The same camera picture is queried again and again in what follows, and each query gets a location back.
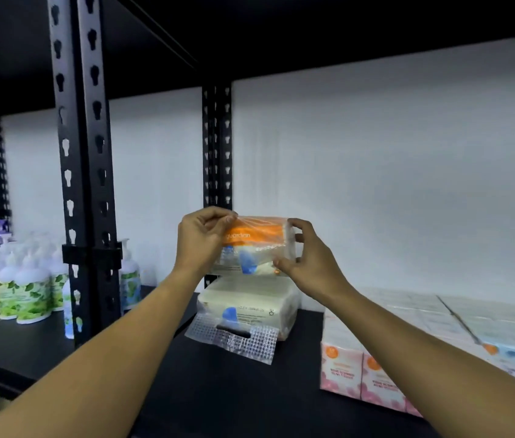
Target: forearm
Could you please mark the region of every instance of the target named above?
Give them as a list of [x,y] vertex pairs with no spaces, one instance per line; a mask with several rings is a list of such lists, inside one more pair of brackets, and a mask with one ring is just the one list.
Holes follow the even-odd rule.
[[197,283],[169,275],[3,411],[0,436],[127,436]]
[[323,303],[445,437],[515,437],[515,378],[406,323],[352,287]]

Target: hand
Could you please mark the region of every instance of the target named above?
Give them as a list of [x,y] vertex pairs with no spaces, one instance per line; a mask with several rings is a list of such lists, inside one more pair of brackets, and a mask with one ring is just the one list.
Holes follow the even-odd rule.
[[237,218],[237,213],[221,207],[185,215],[179,224],[174,271],[206,275],[223,248],[223,236]]
[[312,224],[297,218],[288,221],[292,226],[302,229],[302,234],[296,234],[296,241],[304,243],[302,257],[296,262],[278,258],[274,265],[286,273],[302,292],[322,304],[333,292],[350,288],[331,250],[318,237]]

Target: stack of tissue packs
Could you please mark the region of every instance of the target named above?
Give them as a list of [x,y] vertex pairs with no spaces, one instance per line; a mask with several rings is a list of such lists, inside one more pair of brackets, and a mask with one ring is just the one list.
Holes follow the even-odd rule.
[[515,377],[515,305],[461,297],[441,297],[483,348]]
[[[436,295],[379,289],[363,289],[361,293],[424,332],[498,365]],[[321,389],[420,415],[355,335],[328,309],[321,353]]]

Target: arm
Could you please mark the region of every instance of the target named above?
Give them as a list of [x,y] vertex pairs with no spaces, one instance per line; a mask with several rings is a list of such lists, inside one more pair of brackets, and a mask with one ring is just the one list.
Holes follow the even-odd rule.
[[1,412],[0,436],[127,436],[184,309],[234,218],[219,208],[185,216],[173,271],[135,309]]
[[300,262],[276,262],[297,286],[329,308],[369,350],[444,437],[515,437],[515,377],[401,320],[359,294],[312,225]]

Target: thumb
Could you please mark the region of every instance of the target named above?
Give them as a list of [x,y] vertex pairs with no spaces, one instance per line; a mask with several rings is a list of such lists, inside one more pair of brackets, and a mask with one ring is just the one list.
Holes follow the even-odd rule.
[[276,258],[274,260],[274,266],[276,266],[290,278],[294,279],[293,274],[296,271],[298,264],[295,260],[290,260],[288,258]]
[[223,238],[225,232],[231,227],[233,221],[235,221],[236,215],[229,215],[227,217],[222,217],[217,221],[215,227],[209,231],[210,235],[218,235],[219,238]]

